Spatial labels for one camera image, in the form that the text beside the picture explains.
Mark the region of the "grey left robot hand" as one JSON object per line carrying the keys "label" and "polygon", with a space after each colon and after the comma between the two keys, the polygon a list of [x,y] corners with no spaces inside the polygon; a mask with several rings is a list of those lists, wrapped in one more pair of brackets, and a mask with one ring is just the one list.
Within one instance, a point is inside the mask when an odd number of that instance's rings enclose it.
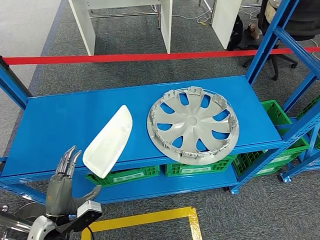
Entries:
{"label": "grey left robot hand", "polygon": [[75,215],[78,208],[86,201],[93,201],[102,189],[101,185],[94,187],[91,192],[80,197],[72,197],[72,176],[77,159],[82,151],[76,153],[75,145],[66,150],[62,155],[48,185],[45,208],[46,215],[50,217],[60,217],[63,215]]}

